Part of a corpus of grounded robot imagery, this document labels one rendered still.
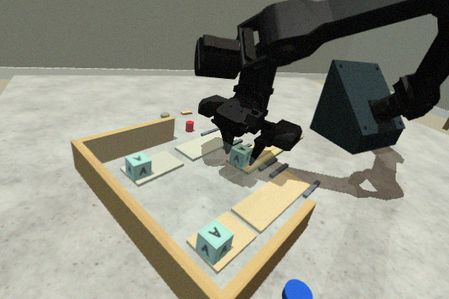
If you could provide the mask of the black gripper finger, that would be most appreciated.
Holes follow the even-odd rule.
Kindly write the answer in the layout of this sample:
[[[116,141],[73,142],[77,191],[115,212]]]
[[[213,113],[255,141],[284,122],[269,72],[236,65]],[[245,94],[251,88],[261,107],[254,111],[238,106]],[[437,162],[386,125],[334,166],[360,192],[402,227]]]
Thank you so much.
[[[254,139],[254,147],[252,150],[252,154],[251,157],[253,157],[254,159],[257,159],[258,156],[261,154],[261,152],[266,148],[266,147],[272,147],[272,145],[270,144],[270,142],[268,140],[264,140],[262,138],[260,138],[261,135],[259,135],[256,139]]]
[[[217,121],[213,119],[211,119],[211,122],[217,125]],[[222,139],[223,141],[227,142],[230,145],[233,145],[234,142],[234,136],[232,136],[229,132],[225,131],[225,130],[221,130],[220,129],[220,133],[222,135]]]

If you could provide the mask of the light green letter block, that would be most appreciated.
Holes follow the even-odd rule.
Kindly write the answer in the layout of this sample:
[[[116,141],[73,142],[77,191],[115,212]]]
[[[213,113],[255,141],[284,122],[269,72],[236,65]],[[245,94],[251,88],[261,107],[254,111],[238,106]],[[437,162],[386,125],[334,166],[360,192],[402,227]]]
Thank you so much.
[[[243,151],[245,154],[248,154],[249,156],[251,156],[251,154],[252,154],[252,149],[251,148],[249,148],[249,147],[247,147],[247,146],[245,146],[245,145],[242,145],[242,144],[237,144],[236,146],[235,146],[235,148],[237,148],[238,150],[241,150],[241,151]]]

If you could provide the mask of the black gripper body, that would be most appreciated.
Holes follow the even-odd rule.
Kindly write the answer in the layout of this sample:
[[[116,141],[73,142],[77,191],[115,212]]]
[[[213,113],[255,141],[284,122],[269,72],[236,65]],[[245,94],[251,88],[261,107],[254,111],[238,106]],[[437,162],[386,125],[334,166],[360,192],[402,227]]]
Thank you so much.
[[[272,88],[273,85],[252,85],[239,79],[238,84],[234,85],[233,92],[236,92],[239,86],[245,89],[245,95],[250,98],[254,99],[256,94],[263,96],[265,109],[264,117],[267,116],[269,111],[267,110],[269,99],[271,94],[274,92],[274,88]],[[217,94],[204,98],[199,103],[198,113],[208,118],[214,116],[214,120],[217,121],[216,109],[227,100],[227,98],[221,97]],[[284,151],[291,151],[300,141],[303,133],[301,126],[288,122],[284,119],[277,123],[265,120],[264,125],[260,130],[260,138],[268,140],[271,145]]]

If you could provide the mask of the blue cylinder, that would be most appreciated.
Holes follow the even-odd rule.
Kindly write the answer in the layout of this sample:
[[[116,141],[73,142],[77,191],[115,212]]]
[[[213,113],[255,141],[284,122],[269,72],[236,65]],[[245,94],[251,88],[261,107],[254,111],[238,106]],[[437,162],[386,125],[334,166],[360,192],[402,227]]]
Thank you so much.
[[[282,292],[283,299],[313,299],[310,288],[298,279],[289,280]]]

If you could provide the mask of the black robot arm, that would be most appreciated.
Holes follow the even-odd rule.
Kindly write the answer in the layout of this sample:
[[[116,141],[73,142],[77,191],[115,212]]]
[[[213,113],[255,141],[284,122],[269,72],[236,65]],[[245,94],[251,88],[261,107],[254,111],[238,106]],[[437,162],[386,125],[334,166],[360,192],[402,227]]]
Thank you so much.
[[[399,21],[431,14],[437,37],[414,74],[400,77],[394,94],[368,100],[375,123],[403,115],[422,117],[440,100],[440,85],[449,76],[449,0],[288,0],[264,8],[238,25],[237,39],[204,34],[197,40],[196,76],[239,79],[271,86],[277,67],[311,56],[324,43]],[[255,46],[253,32],[258,31]],[[256,135],[264,125],[264,98],[237,88],[216,109],[217,126],[240,137]]]

